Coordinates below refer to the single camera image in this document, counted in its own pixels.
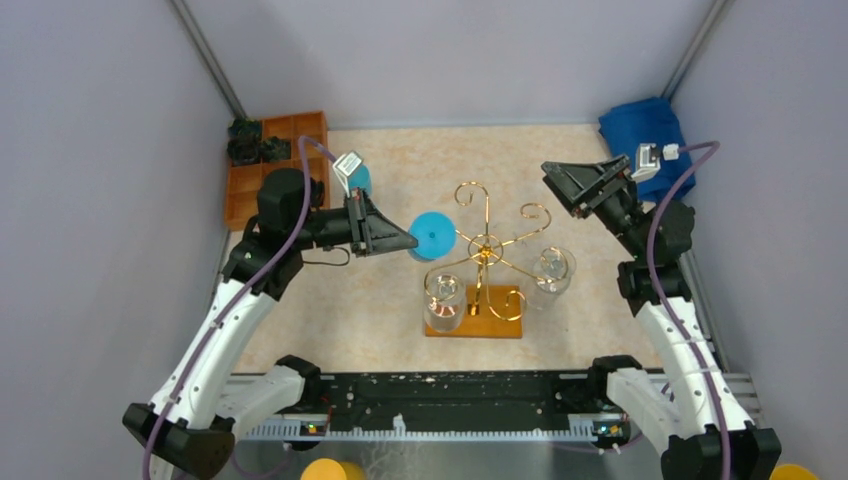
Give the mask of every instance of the yellow cup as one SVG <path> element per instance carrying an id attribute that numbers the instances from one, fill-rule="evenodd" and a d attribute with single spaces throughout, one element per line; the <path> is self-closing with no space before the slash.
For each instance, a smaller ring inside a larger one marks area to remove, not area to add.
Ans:
<path id="1" fill-rule="evenodd" d="M 365 472 L 355 463 L 321 458 L 306 467 L 300 480 L 365 480 Z"/>
<path id="2" fill-rule="evenodd" d="M 813 472 L 800 465 L 781 465 L 771 472 L 770 480 L 818 480 Z"/>

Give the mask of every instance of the clear glass cup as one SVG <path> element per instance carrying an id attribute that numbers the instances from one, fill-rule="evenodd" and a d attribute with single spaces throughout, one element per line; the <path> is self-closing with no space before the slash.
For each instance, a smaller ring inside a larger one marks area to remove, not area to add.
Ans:
<path id="1" fill-rule="evenodd" d="M 442 333 L 456 330 L 465 309 L 465 282 L 452 273 L 440 273 L 429 279 L 424 291 L 424 321 L 430 328 Z"/>
<path id="2" fill-rule="evenodd" d="M 536 310 L 549 308 L 571 285 L 576 270 L 577 260 L 568 250 L 562 247 L 542 250 L 530 270 L 538 278 L 524 292 L 527 306 Z"/>

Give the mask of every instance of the white wall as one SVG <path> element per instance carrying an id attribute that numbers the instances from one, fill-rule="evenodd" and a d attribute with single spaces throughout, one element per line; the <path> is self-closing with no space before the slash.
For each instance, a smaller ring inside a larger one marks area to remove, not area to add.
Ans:
<path id="1" fill-rule="evenodd" d="M 586 123 L 658 95 L 705 0 L 197 0 L 245 109 L 331 128 Z"/>
<path id="2" fill-rule="evenodd" d="M 132 478 L 223 248 L 229 112 L 167 2 L 0 6 L 0 478 Z"/>
<path id="3" fill-rule="evenodd" d="M 784 461 L 845 478 L 848 3 L 737 1 L 682 85 L 698 172 L 694 248 L 734 369 Z"/>

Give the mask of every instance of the table surface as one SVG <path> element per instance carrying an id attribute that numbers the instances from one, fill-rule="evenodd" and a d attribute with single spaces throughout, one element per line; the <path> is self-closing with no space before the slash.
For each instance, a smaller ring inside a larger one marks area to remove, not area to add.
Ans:
<path id="1" fill-rule="evenodd" d="M 236 372 L 265 372 L 287 354 L 326 372 L 582 369 L 612 354 L 660 365 L 618 293 L 617 265 L 629 255 L 596 218 L 571 218 L 542 182 L 544 161 L 608 158 L 596 125 L 331 131 L 329 143 L 337 154 L 356 150 L 365 159 L 374 203 L 403 228 L 438 210 L 465 233 L 481 233 L 482 197 L 467 207 L 453 199 L 456 187 L 470 180 L 489 190 L 491 232 L 501 239 L 539 226 L 522 218 L 521 205 L 545 205 L 553 216 L 550 228 L 506 247 L 504 258 L 529 268 L 542 248 L 567 248 L 577 259 L 571 286 L 552 308 L 525 314 L 521 339 L 430 338 L 424 336 L 424 274 L 461 258 L 462 239 L 445 262 L 420 263 L 396 252 L 353 258 L 346 267 L 307 265 L 256 329 Z M 333 206 L 340 206 L 341 189 L 337 182 L 331 188 Z M 233 233 L 230 247 L 240 239 Z M 304 252 L 306 260 L 340 257 Z M 471 281 L 474 267 L 456 273 Z M 493 266 L 491 276 L 493 284 L 521 279 L 502 265 Z"/>

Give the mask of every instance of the wire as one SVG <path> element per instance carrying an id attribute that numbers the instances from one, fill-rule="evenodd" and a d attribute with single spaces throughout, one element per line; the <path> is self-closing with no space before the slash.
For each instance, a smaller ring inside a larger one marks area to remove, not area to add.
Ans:
<path id="1" fill-rule="evenodd" d="M 229 302 L 221 309 L 218 315 L 215 317 L 215 320 L 212 321 L 209 329 L 198 342 L 197 347 L 195 347 L 194 351 L 191 352 L 188 361 L 186 362 L 185 368 L 183 368 L 182 373 L 180 373 L 179 378 L 177 378 L 177 382 L 174 384 L 174 389 L 171 390 L 171 394 L 168 396 L 168 400 L 165 403 L 165 406 L 162 407 L 162 411 L 159 413 L 159 417 L 156 419 L 156 422 L 153 424 L 153 428 L 150 430 L 150 435 L 147 439 L 147 444 L 144 446 L 144 456 L 143 456 L 143 464 L 141 467 L 142 478 L 144 480 L 151 480 L 150 477 L 150 460 L 153 456 L 153 446 L 156 444 L 156 439 L 159 436 L 159 431 L 162 429 L 162 425 L 165 423 L 165 419 L 168 417 L 168 414 L 171 412 L 171 408 L 174 406 L 174 402 L 176 402 L 178 395 L 185 387 L 185 382 L 191 374 L 192 369 L 195 364 L 197 364 L 198 359 L 200 358 L 201 353 L 206 348 L 206 345 L 209 344 L 209 341 L 212 339 L 212 336 L 219 330 L 219 327 L 223 324 L 224 319 L 230 313 L 230 310 L 235 307 L 235 305 L 241 301 L 241 299 L 249 292 L 253 286 L 258 282 L 262 277 L 265 276 L 277 262 L 283 258 L 283 255 L 288 252 L 291 248 L 292 244 L 294 244 L 295 239 L 297 238 L 298 233 L 303 228 L 304 222 L 306 222 L 306 215 L 309 213 L 309 200 L 312 195 L 312 177 L 309 174 L 309 161 L 306 156 L 306 142 L 311 143 L 315 146 L 321 153 L 323 153 L 331 162 L 336 160 L 336 157 L 333 156 L 329 150 L 326 149 L 323 145 L 316 142 L 314 139 L 309 138 L 307 136 L 301 136 L 298 139 L 298 148 L 300 151 L 300 161 L 303 164 L 303 206 L 300 209 L 300 215 L 295 222 L 295 226 L 292 229 L 292 233 L 289 235 L 289 238 L 283 243 L 283 246 L 274 254 L 273 257 L 259 269 L 244 286 L 239 289 L 239 291 L 230 299 Z"/>
<path id="2" fill-rule="evenodd" d="M 654 263 L 654 246 L 657 240 L 657 231 L 659 230 L 660 219 L 662 219 L 663 214 L 665 213 L 666 208 L 669 203 L 671 203 L 672 198 L 680 190 L 680 187 L 683 186 L 683 183 L 691 177 L 698 168 L 701 167 L 707 160 L 712 158 L 713 154 L 715 154 L 716 150 L 718 150 L 721 144 L 717 141 L 698 143 L 695 145 L 681 147 L 680 153 L 691 152 L 693 150 L 700 150 L 702 148 L 708 148 L 707 152 L 701 156 L 696 162 L 694 162 L 685 172 L 681 175 L 677 181 L 669 189 L 668 193 L 665 194 L 660 204 L 657 206 L 657 210 L 654 213 L 654 218 L 651 221 L 651 228 L 648 230 L 648 272 L 651 276 L 651 284 L 654 287 L 654 290 L 657 292 L 657 296 L 660 298 L 660 302 L 662 302 L 663 307 L 665 307 L 666 311 L 671 318 L 674 326 L 677 327 L 677 330 L 680 331 L 680 334 L 683 336 L 684 340 L 689 340 L 692 338 L 692 335 L 683 325 L 683 322 L 680 321 L 680 318 L 675 313 L 674 309 L 671 307 L 671 303 L 668 301 L 668 297 L 666 297 L 665 292 L 662 289 L 662 284 L 660 283 L 659 275 L 657 275 L 657 266 Z M 702 369 L 707 368 L 707 361 L 704 358 L 703 353 L 701 353 L 701 349 L 694 343 L 689 343 L 689 347 L 692 349 L 692 353 L 695 354 L 695 358 L 698 360 L 698 365 Z M 721 397 L 718 393 L 718 388 L 716 387 L 715 382 L 713 381 L 713 377 L 709 372 L 704 373 L 704 380 L 707 383 L 707 390 L 709 391 L 710 400 L 712 401 L 716 416 L 718 417 L 718 426 L 719 426 L 719 436 L 721 437 L 721 478 L 722 480 L 730 480 L 730 433 L 727 430 L 727 419 L 724 416 L 724 409 L 721 407 Z"/>
<path id="3" fill-rule="evenodd" d="M 289 450 L 288 447 L 284 447 L 284 448 L 285 448 L 287 453 L 291 452 L 291 450 Z M 286 466 L 288 466 L 289 455 L 290 454 L 287 454 L 282 462 L 280 462 L 276 467 L 272 468 L 271 470 L 268 470 L 265 473 L 253 473 L 253 472 L 248 472 L 247 470 L 245 470 L 244 467 L 242 467 L 238 463 L 238 460 L 236 460 L 236 452 L 235 451 L 233 451 L 233 455 L 230 457 L 230 464 L 232 464 L 233 469 L 235 469 L 235 471 L 237 471 L 239 473 L 239 475 L 241 475 L 242 477 L 252 478 L 254 480 L 262 480 L 262 479 L 265 479 L 265 478 L 272 478 L 272 477 L 276 477 L 277 475 L 279 475 L 283 471 L 283 469 L 286 468 Z"/>
<path id="4" fill-rule="evenodd" d="M 557 450 L 563 450 L 565 452 L 593 453 L 595 455 L 603 455 L 603 454 L 608 453 L 608 452 L 616 452 L 616 453 L 621 454 L 622 451 L 631 448 L 633 445 L 636 445 L 637 443 L 642 441 L 643 438 L 645 438 L 645 436 L 642 435 L 642 432 L 639 432 L 636 435 L 634 435 L 633 438 L 630 439 L 630 441 L 628 441 L 624 445 L 621 445 L 620 447 L 618 447 L 618 449 L 615 449 L 615 448 L 604 449 L 604 448 L 590 448 L 590 447 L 572 447 L 572 446 L 568 446 L 568 445 L 560 445 L 558 443 L 553 443 L 553 442 L 551 442 L 550 445 L 552 447 L 556 448 Z"/>
<path id="5" fill-rule="evenodd" d="M 306 260 L 304 260 L 304 261 L 303 261 L 303 264 L 304 264 L 304 265 L 326 265 L 326 266 L 328 266 L 328 267 L 344 267 L 345 265 L 347 265 L 348 263 L 350 263 L 350 252 L 348 251 L 348 249 L 346 249 L 346 248 L 344 248 L 344 247 L 333 247 L 333 248 L 331 248 L 330 250 L 331 250 L 331 251 L 332 251 L 332 250 L 341 250 L 341 251 L 345 252 L 345 254 L 347 255 L 347 260 L 345 260 L 343 263 L 332 263 L 332 262 L 307 262 Z"/>

